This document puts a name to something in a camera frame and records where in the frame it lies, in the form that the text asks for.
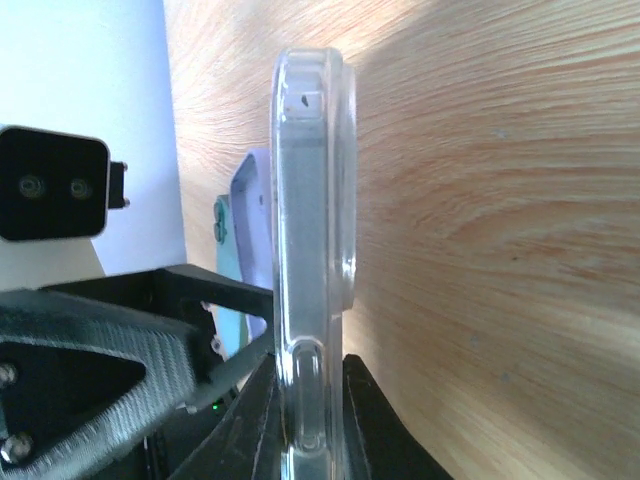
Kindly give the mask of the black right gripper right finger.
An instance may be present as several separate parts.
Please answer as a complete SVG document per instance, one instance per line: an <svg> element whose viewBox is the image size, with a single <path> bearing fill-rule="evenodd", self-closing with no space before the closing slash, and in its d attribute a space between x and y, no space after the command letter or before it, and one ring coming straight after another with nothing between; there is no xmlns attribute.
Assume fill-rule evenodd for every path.
<svg viewBox="0 0 640 480"><path fill-rule="evenodd" d="M402 423L361 357L343 360L345 477L452 480Z"/></svg>

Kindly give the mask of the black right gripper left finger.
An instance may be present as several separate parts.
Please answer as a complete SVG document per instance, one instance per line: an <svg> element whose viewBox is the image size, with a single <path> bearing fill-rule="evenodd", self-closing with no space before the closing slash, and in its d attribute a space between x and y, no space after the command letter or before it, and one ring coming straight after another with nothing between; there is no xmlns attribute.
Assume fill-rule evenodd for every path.
<svg viewBox="0 0 640 480"><path fill-rule="evenodd" d="M285 435L275 356L268 354L173 479L280 480Z"/></svg>

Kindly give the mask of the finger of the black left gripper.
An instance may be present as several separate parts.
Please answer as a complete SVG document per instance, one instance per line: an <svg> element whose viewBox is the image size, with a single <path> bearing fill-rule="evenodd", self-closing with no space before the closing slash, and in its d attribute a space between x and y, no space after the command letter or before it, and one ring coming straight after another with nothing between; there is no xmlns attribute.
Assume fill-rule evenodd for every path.
<svg viewBox="0 0 640 480"><path fill-rule="evenodd" d="M271 320L270 290L242 283L191 264L48 285L46 291L75 295L177 318L182 304L198 301Z"/></svg>
<svg viewBox="0 0 640 480"><path fill-rule="evenodd" d="M83 479L126 455L196 391L198 330L42 290L1 295L1 476Z"/></svg>

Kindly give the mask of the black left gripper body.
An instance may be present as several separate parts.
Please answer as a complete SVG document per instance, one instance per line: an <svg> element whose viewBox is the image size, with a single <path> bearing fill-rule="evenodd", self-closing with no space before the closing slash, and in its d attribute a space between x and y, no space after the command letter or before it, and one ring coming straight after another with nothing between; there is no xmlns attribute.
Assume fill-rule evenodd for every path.
<svg viewBox="0 0 640 480"><path fill-rule="evenodd" d="M236 385L210 406L189 413L176 409L154 433L144 438L145 479L168 479L218 426L239 394Z"/></svg>

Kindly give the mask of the lavender phone case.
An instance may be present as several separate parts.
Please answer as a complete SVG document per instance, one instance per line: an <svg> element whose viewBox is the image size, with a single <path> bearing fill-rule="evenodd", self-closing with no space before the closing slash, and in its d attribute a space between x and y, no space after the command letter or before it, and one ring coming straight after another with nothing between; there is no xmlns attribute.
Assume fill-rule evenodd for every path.
<svg viewBox="0 0 640 480"><path fill-rule="evenodd" d="M268 147L250 150L230 185L239 269L242 281L273 288L271 158Z"/></svg>

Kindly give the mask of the clear magsafe phone case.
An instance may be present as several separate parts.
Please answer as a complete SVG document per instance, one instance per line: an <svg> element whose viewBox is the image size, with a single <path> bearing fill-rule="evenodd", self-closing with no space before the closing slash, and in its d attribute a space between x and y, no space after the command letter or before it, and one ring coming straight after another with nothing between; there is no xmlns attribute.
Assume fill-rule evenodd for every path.
<svg viewBox="0 0 640 480"><path fill-rule="evenodd" d="M334 48L292 48L271 102L274 340L285 479L344 475L342 316L356 275L355 74Z"/></svg>

